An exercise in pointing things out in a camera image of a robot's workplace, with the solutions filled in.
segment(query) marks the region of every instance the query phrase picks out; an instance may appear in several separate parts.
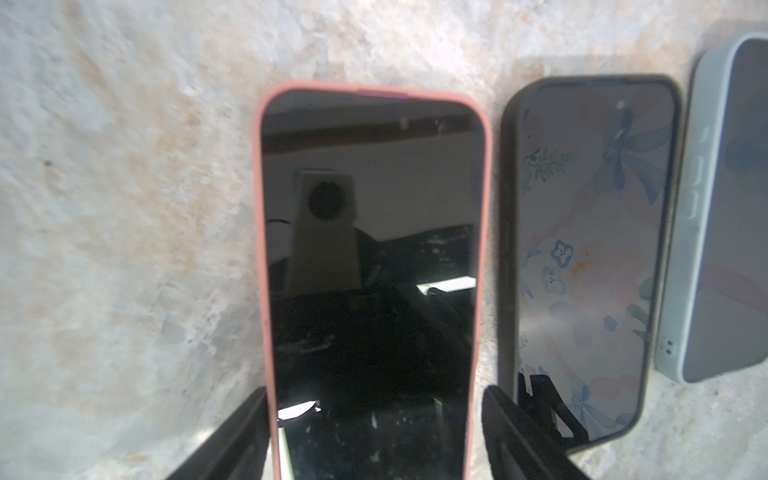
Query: pink phone case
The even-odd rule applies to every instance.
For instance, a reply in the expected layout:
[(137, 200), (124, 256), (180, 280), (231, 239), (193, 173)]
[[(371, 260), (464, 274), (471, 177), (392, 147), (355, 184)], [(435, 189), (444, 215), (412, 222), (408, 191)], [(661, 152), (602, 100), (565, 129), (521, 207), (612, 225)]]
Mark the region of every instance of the pink phone case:
[(490, 197), (490, 184), (491, 184), (491, 128), (488, 122), (488, 118), (485, 112), (480, 106), (471, 98), (464, 95), (437, 92), (437, 91), (423, 91), (411, 88), (394, 88), (394, 87), (380, 87), (372, 85), (356, 85), (356, 84), (337, 84), (331, 82), (321, 81), (289, 81), (277, 85), (271, 88), (259, 101), (256, 108), (255, 115), (253, 117), (253, 182), (254, 189), (253, 194), (255, 196), (255, 208), (256, 215), (256, 268), (259, 278), (259, 286), (261, 293), (259, 295), (259, 308), (261, 315), (261, 329), (263, 337), (264, 348), (264, 367), (266, 370), (266, 397), (269, 400), (270, 408), (270, 437), (272, 439), (272, 465), (275, 474), (275, 478), (280, 480), (280, 456), (279, 456), (279, 443), (277, 440), (277, 409), (276, 409), (276, 393), (275, 393), (275, 371), (272, 357), (272, 321), (270, 318), (270, 301), (269, 296), (266, 295), (266, 290), (269, 288), (269, 280), (267, 276), (267, 262), (266, 262), (266, 232), (264, 225), (264, 195), (262, 187), (261, 177), (261, 121), (264, 116), (264, 111), (267, 105), (280, 94), (283, 94), (291, 90), (314, 90), (314, 91), (328, 91), (328, 92), (340, 92), (351, 94), (365, 94), (365, 95), (392, 95), (392, 96), (407, 96), (409, 98), (420, 98), (424, 100), (437, 100), (437, 101), (453, 101), (456, 103), (464, 104), (470, 107), (480, 118), (483, 127), (483, 134), (485, 136), (485, 154), (483, 160), (483, 181), (482, 181), (482, 209), (480, 216), (480, 252), (478, 257), (478, 278), (477, 278), (477, 298), (475, 299), (475, 341), (472, 346), (472, 374), (469, 379), (469, 399), (468, 399), (468, 417), (467, 417), (467, 432), (465, 439), (465, 455), (464, 455), (464, 478), (469, 478), (469, 464), (472, 454), (472, 397), (475, 385), (475, 368), (478, 360), (478, 341), (480, 338), (480, 319), (481, 319), (481, 305), (482, 305), (482, 289), (483, 279), (485, 271), (485, 242), (487, 239), (488, 229), (488, 202)]

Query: marble pattern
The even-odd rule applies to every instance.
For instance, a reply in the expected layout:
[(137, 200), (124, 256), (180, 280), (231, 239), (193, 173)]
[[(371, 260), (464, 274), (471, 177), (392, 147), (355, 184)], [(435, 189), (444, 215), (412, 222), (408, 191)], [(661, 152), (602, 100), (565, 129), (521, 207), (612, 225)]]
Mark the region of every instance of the marble pattern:
[[(0, 477), (31, 480), (163, 478), (263, 384), (250, 123), (269, 86), (458, 91), (498, 125), (542, 76), (685, 89), (698, 52), (768, 28), (760, 0), (0, 5)], [(684, 389), (653, 372), (636, 429), (574, 460), (595, 478), (764, 478), (767, 373)], [(476, 405), (473, 478), (490, 478)]]

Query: floral wallpaper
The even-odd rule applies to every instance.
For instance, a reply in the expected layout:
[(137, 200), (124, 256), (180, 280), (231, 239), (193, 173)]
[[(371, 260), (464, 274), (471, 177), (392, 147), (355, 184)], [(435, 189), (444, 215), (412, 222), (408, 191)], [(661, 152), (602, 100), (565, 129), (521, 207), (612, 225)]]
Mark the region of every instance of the floral wallpaper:
[(524, 113), (519, 369), (549, 376), (591, 439), (637, 411), (671, 100), (661, 84), (548, 87)]

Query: black phone screen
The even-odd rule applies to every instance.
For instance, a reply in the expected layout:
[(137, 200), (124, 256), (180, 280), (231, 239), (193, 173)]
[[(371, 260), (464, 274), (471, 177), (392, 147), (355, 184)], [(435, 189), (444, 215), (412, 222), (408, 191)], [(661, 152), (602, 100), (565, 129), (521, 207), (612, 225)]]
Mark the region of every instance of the black phone screen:
[(297, 90), (260, 134), (283, 468), (461, 478), (480, 119), (451, 101)]
[(688, 382), (768, 355), (768, 41), (733, 60), (683, 374)]

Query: phone screen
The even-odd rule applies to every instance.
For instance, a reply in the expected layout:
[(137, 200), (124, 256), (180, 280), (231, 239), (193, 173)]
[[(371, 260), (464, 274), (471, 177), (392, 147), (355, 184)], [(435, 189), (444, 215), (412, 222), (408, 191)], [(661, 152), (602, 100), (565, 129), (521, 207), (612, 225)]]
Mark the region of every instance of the phone screen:
[(486, 147), (451, 101), (299, 90), (268, 105), (283, 478), (462, 477)]
[(676, 122), (663, 81), (563, 81), (520, 103), (518, 403), (553, 405), (548, 378), (586, 430), (550, 419), (568, 448), (639, 409)]
[(730, 77), (683, 374), (688, 382), (768, 355), (768, 41), (747, 40)]

